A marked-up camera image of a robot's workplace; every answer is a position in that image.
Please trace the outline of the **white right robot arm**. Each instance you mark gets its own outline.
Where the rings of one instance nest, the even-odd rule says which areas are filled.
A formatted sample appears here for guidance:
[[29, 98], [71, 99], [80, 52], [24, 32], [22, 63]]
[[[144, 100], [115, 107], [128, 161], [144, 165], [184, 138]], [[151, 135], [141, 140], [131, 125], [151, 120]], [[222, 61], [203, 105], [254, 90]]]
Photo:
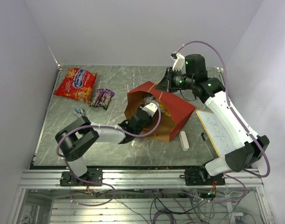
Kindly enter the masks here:
[[199, 181], [210, 184], [215, 175], [234, 171], [240, 172], [261, 158], [267, 159], [265, 150], [270, 141], [259, 135], [243, 119], [232, 104], [222, 82], [208, 77], [205, 59], [200, 54], [183, 56], [172, 53], [174, 64], [167, 68], [156, 89], [164, 92], [191, 90], [194, 97], [201, 100], [220, 120], [228, 132], [234, 148], [223, 156], [203, 165]]

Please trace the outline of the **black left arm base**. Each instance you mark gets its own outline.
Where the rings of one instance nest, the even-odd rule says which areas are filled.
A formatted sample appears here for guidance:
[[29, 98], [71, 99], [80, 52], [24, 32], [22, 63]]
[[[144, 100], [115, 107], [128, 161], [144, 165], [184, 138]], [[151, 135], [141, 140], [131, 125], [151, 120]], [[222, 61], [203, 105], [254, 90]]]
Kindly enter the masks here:
[[103, 180], [103, 172], [98, 168], [88, 168], [88, 171], [76, 177], [71, 171], [62, 172], [60, 179], [61, 187], [76, 186], [101, 186]]

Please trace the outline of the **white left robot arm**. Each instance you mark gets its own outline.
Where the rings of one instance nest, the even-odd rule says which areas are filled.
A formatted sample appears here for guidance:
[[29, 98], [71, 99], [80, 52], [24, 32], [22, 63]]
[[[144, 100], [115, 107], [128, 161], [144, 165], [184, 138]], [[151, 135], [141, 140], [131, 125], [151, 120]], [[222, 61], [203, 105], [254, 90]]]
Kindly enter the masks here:
[[56, 154], [65, 160], [72, 181], [84, 185], [92, 178], [83, 155], [94, 143], [125, 144], [135, 138], [144, 138], [157, 129], [160, 120], [159, 104], [153, 101], [141, 105], [130, 119], [114, 126], [92, 123], [82, 116], [56, 134]]

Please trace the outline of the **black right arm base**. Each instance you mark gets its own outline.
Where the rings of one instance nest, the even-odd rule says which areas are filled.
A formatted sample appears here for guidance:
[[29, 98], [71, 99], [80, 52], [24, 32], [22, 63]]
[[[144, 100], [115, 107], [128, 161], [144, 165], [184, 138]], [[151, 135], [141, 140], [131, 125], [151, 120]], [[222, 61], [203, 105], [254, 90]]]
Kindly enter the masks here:
[[225, 185], [223, 174], [210, 176], [203, 165], [186, 167], [179, 177], [185, 180], [187, 186]]

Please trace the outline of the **purple M&M's packet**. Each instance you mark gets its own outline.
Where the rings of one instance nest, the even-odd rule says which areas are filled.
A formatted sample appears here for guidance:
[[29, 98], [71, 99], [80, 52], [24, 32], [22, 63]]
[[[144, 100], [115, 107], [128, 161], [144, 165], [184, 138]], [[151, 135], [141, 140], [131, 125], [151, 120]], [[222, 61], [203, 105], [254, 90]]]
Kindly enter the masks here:
[[91, 96], [89, 106], [96, 107], [103, 95], [103, 92], [104, 89], [98, 89], [96, 94], [94, 96]]

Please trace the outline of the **red cookie snack bag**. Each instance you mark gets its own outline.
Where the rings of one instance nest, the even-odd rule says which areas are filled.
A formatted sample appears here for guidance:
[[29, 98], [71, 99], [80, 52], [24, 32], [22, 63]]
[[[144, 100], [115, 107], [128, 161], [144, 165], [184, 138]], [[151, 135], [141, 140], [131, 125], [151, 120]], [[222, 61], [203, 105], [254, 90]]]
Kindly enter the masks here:
[[68, 68], [65, 78], [54, 95], [90, 104], [96, 78], [97, 73], [81, 68]]

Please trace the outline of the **yellow snack packet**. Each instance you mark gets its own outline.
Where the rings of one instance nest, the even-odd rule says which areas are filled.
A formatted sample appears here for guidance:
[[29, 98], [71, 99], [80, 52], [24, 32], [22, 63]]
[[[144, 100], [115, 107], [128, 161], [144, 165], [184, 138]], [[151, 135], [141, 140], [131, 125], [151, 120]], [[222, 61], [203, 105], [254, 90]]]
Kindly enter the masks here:
[[166, 115], [166, 116], [171, 116], [171, 114], [169, 113], [168, 109], [161, 103], [159, 103], [159, 107], [160, 107], [160, 111]]

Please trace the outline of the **red paper bag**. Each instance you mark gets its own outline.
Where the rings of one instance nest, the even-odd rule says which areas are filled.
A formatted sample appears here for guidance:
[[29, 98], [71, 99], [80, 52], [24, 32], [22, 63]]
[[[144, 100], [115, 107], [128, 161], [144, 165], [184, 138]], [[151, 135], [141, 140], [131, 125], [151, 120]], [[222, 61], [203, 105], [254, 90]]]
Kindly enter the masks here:
[[171, 114], [164, 115], [161, 111], [161, 120], [156, 130], [147, 138], [169, 143], [183, 129], [195, 110], [195, 106], [173, 93], [162, 92], [157, 89], [156, 83], [145, 82], [127, 93], [127, 107], [125, 117], [130, 119], [140, 105], [146, 105], [147, 97], [154, 97], [154, 101], [163, 104]]

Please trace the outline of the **clear blue snack packet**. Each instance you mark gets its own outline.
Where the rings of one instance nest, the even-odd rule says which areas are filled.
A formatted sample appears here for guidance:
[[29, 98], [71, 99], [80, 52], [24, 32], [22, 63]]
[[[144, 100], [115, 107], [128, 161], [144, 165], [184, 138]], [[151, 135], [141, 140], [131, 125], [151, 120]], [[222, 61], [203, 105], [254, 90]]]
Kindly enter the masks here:
[[86, 115], [85, 110], [83, 108], [80, 108], [80, 107], [75, 107], [73, 113], [78, 118]]

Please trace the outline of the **purple candy packet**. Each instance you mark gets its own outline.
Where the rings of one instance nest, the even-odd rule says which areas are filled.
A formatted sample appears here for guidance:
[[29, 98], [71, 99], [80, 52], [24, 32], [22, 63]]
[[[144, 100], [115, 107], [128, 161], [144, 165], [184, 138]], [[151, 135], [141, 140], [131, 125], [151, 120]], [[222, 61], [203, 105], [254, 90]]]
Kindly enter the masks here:
[[111, 98], [114, 97], [115, 92], [109, 90], [109, 89], [105, 89], [105, 92], [101, 98], [100, 104], [101, 107], [107, 111], [109, 103], [111, 101]]

